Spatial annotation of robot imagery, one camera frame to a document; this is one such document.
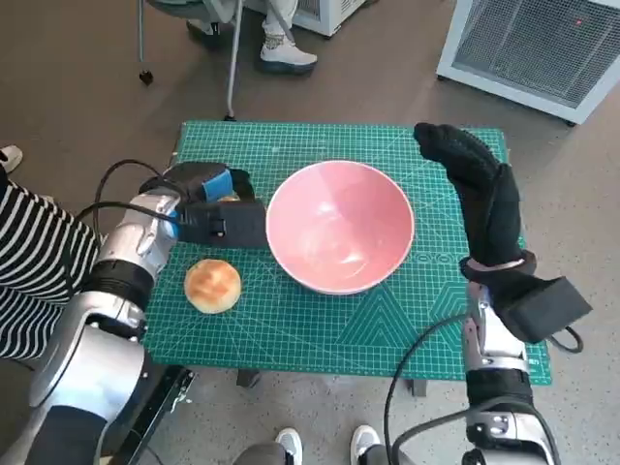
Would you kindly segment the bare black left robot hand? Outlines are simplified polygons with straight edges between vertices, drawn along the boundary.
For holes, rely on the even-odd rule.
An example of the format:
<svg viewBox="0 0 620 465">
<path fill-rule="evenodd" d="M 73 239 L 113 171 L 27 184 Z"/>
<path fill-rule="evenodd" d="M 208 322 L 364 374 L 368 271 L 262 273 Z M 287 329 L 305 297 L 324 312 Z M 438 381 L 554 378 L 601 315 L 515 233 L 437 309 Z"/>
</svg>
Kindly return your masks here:
<svg viewBox="0 0 620 465">
<path fill-rule="evenodd" d="M 188 202 L 217 202 L 237 196 L 243 201 L 255 198 L 250 174 L 217 162 L 183 162 L 172 166 L 164 178 L 180 187 Z"/>
</svg>

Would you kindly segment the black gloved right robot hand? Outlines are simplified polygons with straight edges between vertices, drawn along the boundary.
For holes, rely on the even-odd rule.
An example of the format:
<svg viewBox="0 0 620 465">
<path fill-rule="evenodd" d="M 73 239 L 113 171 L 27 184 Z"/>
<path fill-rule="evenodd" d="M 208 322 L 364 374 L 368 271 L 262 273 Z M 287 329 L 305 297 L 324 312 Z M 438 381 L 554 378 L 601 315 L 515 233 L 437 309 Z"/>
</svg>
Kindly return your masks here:
<svg viewBox="0 0 620 465">
<path fill-rule="evenodd" d="M 471 133 L 451 125 L 414 128 L 423 158 L 441 164 L 460 200 L 469 257 L 487 267 L 523 259 L 520 197 L 512 167 Z"/>
</svg>

